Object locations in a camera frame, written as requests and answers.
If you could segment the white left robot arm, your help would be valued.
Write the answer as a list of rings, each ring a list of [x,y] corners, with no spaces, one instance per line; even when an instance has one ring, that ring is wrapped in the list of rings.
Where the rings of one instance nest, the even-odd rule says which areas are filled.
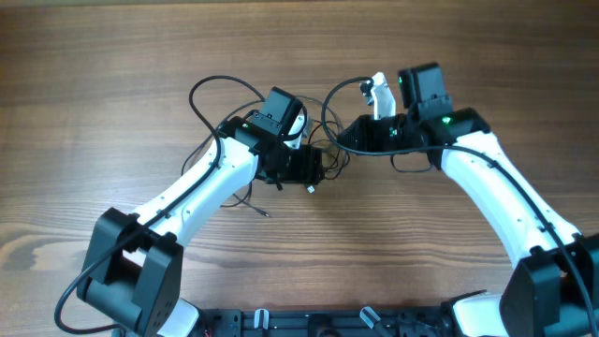
[[[183,253],[207,220],[253,181],[281,187],[322,178],[320,152],[301,142],[303,103],[277,87],[250,116],[216,130],[209,150],[173,185],[131,213],[96,221],[77,297],[125,336],[200,336],[201,311],[180,296]]]

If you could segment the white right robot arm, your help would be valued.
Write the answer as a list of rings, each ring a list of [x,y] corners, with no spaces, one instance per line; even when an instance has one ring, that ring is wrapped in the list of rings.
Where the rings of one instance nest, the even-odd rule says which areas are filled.
[[[455,109],[439,65],[398,74],[395,98],[382,73],[358,79],[370,114],[334,142],[350,154],[424,153],[488,221],[509,257],[503,293],[454,300],[458,336],[583,336],[598,332],[598,239],[556,213],[512,164],[489,124]]]

